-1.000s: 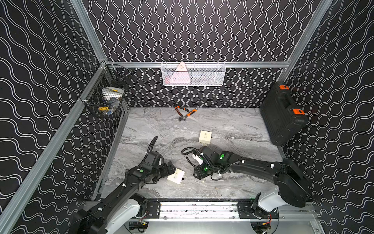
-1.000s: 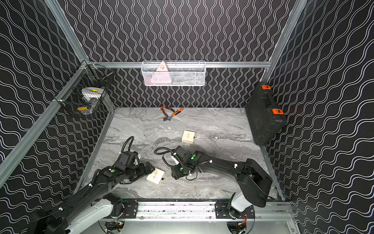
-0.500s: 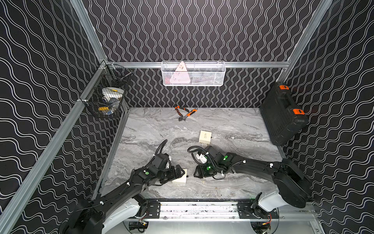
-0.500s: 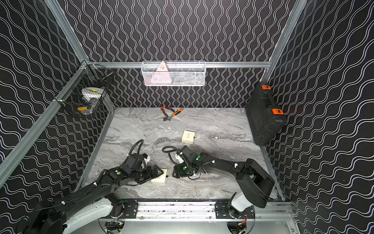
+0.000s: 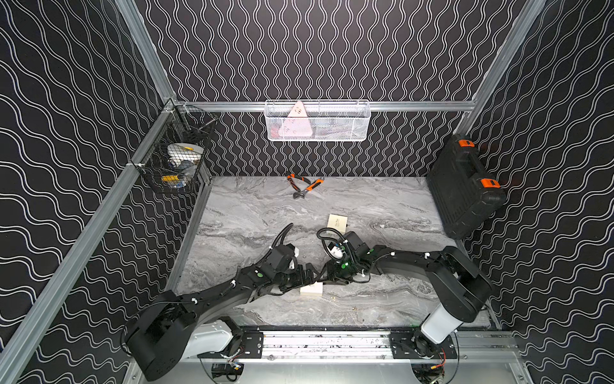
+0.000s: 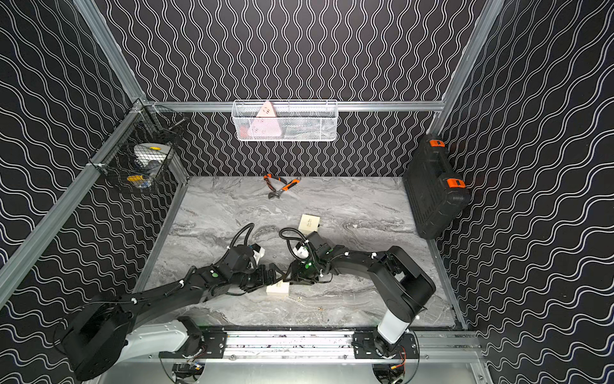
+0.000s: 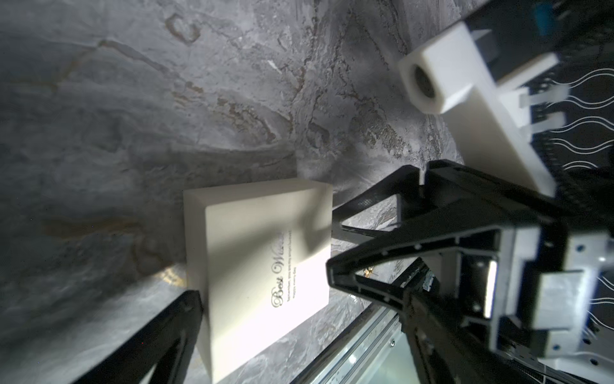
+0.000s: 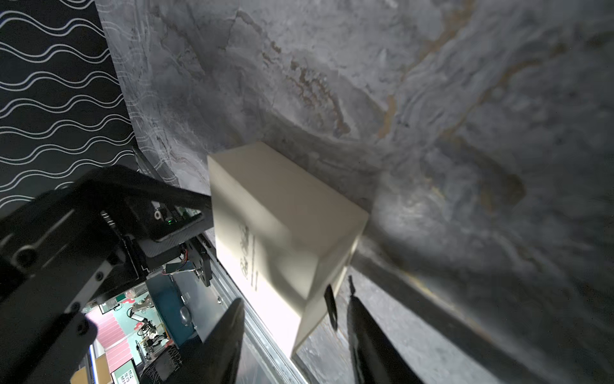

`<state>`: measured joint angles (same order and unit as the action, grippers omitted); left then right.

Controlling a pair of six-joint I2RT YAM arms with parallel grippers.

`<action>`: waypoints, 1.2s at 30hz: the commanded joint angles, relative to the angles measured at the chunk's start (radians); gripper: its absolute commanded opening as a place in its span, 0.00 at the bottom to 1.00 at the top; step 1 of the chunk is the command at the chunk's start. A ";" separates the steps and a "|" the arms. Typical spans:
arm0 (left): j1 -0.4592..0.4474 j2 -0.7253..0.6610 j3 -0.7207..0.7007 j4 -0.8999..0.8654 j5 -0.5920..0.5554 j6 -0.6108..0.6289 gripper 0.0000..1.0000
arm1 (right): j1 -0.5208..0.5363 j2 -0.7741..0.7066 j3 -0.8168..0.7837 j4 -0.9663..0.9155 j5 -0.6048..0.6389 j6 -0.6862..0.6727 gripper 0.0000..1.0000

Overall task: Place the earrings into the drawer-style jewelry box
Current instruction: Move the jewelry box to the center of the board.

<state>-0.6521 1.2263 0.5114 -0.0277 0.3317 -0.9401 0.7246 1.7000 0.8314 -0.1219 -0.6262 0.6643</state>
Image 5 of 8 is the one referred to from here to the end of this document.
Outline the cream jewelry box sleeve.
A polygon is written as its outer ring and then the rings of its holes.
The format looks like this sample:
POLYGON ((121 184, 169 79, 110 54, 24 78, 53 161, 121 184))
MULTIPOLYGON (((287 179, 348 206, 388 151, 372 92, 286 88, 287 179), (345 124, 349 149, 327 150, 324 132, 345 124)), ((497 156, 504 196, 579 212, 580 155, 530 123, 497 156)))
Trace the cream jewelry box sleeve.
POLYGON ((347 229, 348 218, 342 215, 330 214, 328 217, 327 227, 333 228, 344 234, 347 229))

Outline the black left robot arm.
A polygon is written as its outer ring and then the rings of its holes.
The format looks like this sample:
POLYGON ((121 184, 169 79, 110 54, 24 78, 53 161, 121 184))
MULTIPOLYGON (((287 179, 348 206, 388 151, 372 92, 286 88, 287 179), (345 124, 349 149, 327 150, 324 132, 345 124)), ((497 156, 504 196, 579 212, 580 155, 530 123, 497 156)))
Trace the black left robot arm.
POLYGON ((261 260, 238 268, 230 280, 203 291, 177 296, 165 291, 126 323, 122 343, 145 378, 157 380, 180 361, 190 336, 202 324, 219 320, 228 310, 271 294, 308 286, 318 272, 302 265, 292 244, 269 249, 261 260))

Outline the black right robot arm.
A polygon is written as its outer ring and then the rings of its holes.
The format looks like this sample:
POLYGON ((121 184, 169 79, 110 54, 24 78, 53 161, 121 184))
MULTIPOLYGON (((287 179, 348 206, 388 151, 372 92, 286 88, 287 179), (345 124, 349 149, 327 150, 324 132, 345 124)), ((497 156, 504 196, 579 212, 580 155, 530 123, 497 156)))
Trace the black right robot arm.
POLYGON ((443 344, 452 332, 473 322, 492 294, 493 284, 473 261, 455 246, 441 251, 400 251, 389 246, 368 246, 353 231, 333 228, 316 233, 330 261, 324 283, 365 284, 374 275, 398 275, 426 281, 439 304, 413 336, 415 348, 443 344))

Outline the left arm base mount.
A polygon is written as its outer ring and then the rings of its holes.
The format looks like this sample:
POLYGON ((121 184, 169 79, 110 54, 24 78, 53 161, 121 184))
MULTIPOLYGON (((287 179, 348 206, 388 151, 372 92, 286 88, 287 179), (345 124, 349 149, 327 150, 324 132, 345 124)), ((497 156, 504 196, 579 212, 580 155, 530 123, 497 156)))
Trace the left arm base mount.
POLYGON ((206 358, 224 359, 260 359, 264 347, 264 334, 262 332, 247 332, 233 336, 230 344, 221 352, 205 353, 206 358))

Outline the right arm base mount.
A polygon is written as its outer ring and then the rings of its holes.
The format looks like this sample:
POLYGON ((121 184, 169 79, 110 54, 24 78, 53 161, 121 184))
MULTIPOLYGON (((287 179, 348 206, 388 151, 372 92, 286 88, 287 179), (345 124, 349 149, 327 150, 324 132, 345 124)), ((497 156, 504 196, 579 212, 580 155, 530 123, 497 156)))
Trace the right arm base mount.
POLYGON ((430 341, 420 331, 392 332, 389 336, 394 359, 455 359, 458 350, 455 339, 449 335, 442 343, 430 341))

